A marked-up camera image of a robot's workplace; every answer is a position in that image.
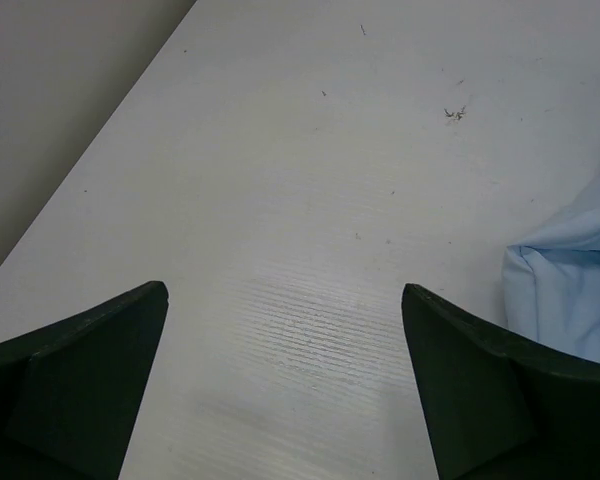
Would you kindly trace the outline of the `light blue zip jacket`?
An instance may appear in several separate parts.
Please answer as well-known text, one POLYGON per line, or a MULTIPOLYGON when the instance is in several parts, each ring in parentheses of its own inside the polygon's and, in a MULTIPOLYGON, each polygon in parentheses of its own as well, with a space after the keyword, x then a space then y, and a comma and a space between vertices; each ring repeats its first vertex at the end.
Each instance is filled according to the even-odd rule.
POLYGON ((509 330, 600 363, 600 190, 508 246, 502 284, 509 330))

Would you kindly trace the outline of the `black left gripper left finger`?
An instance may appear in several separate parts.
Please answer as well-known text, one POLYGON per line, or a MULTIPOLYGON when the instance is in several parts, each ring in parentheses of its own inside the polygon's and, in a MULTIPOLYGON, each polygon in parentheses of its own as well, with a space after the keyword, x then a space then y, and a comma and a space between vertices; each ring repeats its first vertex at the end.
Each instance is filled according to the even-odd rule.
POLYGON ((116 479, 168 311, 147 282, 0 343, 0 479, 116 479))

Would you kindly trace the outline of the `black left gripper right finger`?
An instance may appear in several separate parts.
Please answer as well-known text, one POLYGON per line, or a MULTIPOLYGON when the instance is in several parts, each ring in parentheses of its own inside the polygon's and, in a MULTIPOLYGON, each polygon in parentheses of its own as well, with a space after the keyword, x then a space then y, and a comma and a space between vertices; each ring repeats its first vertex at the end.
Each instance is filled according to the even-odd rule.
POLYGON ((600 364, 417 284, 402 318, 442 479, 600 479, 600 364))

